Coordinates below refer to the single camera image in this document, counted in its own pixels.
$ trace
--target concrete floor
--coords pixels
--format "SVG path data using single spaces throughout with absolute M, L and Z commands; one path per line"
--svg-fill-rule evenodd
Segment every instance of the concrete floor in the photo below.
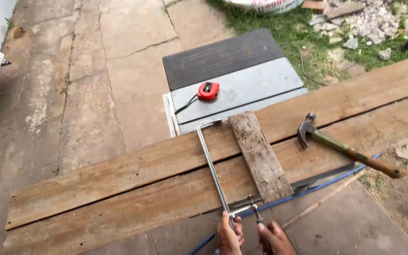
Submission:
M 2 51 L 13 65 L 0 70 L 0 253 L 10 190 L 169 138 L 162 57 L 231 33 L 200 0 L 166 13 L 167 3 L 18 1 L 14 24 L 27 32 L 18 39 L 8 34 Z M 285 223 L 334 187 L 262 214 Z M 175 222 L 89 254 L 186 254 L 214 232 L 219 215 Z M 255 220 L 243 225 L 246 253 L 259 254 Z M 286 233 L 300 254 L 408 254 L 408 237 L 359 183 Z M 200 253 L 213 249 L 211 242 Z

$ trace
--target hand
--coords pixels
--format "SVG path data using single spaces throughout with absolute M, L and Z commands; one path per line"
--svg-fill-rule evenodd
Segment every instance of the hand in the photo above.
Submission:
M 235 232 L 230 224 L 230 217 L 226 211 L 223 211 L 221 221 L 217 227 L 218 246 L 220 247 L 220 255 L 242 255 L 240 246 L 245 242 L 242 233 L 241 218 L 234 219 Z
M 267 227 L 258 224 L 259 243 L 263 254 L 267 254 L 265 243 L 272 248 L 273 255 L 296 255 L 294 247 L 286 236 L 286 233 L 275 222 L 268 222 Z

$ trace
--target white bag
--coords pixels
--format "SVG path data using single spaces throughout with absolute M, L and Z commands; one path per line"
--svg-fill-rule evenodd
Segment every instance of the white bag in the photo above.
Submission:
M 297 7 L 303 0 L 224 0 L 258 13 L 281 14 Z

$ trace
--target wooden hammer handle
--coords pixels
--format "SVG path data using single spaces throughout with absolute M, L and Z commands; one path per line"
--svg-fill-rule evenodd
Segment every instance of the wooden hammer handle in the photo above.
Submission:
M 351 148 L 348 145 L 336 139 L 333 139 L 331 136 L 325 134 L 324 132 L 318 129 L 314 131 L 313 137 L 349 155 L 351 158 L 358 160 L 363 164 L 374 168 L 375 170 L 381 171 L 382 173 L 390 176 L 393 179 L 401 178 L 407 175 L 407 171 L 405 169 L 393 167 L 386 163 L 383 163 L 378 159 L 368 157 L 361 153 L 360 151 L 357 151 L 354 148 Z
M 390 176 L 393 179 L 401 178 L 407 175 L 407 171 L 405 169 L 400 169 L 398 167 L 388 165 L 378 159 L 367 157 L 354 148 L 349 148 L 348 150 L 343 152 L 349 155 L 351 158 L 358 160 L 363 164 L 374 168 L 375 170 L 381 171 L 382 173 Z

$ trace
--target hammer head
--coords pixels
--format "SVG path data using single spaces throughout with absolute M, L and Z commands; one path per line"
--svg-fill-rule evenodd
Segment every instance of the hammer head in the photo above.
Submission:
M 308 113 L 305 121 L 303 121 L 297 130 L 298 141 L 303 146 L 303 148 L 308 148 L 308 143 L 306 142 L 306 132 L 314 134 L 316 128 L 313 126 L 312 122 L 316 118 L 314 113 Z

